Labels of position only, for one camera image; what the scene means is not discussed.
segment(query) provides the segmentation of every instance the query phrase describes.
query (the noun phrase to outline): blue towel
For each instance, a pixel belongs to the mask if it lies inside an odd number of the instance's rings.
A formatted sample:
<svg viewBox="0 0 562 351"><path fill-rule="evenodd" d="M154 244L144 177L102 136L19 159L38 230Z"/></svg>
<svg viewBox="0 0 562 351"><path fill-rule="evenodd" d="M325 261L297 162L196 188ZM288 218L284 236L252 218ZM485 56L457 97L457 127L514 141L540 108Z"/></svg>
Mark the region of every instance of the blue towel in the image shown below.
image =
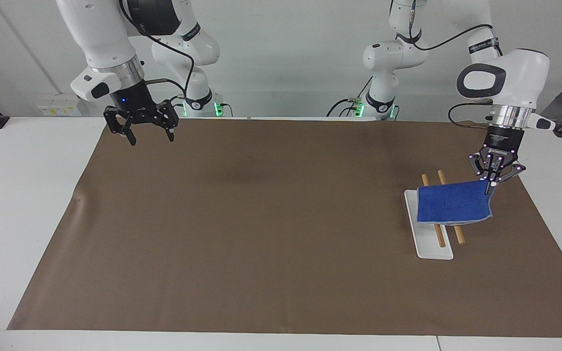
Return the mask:
<svg viewBox="0 0 562 351"><path fill-rule="evenodd" d="M492 216L486 180L418 188L418 222L464 225Z"/></svg>

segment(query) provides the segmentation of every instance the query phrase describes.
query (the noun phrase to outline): wooden stick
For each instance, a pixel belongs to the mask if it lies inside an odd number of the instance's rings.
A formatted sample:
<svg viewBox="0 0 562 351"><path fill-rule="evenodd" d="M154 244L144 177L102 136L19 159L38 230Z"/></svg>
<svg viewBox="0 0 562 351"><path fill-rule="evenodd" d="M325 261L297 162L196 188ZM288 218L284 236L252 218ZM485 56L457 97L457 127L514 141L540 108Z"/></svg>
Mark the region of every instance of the wooden stick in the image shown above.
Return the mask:
<svg viewBox="0 0 562 351"><path fill-rule="evenodd" d="M439 181L442 185L446 184L446 175L444 175L443 171L439 169L437 174L439 175ZM461 225L455 225L455 233L457 233L457 241L459 242L459 245L465 244L465 237L463 237L463 229L461 228Z"/></svg>
<svg viewBox="0 0 562 351"><path fill-rule="evenodd" d="M422 183L425 187L428 186L428 176L426 174L422 174ZM442 227L439 224L435 224L435 233L437 233L439 247L446 247L446 241L443 239Z"/></svg>

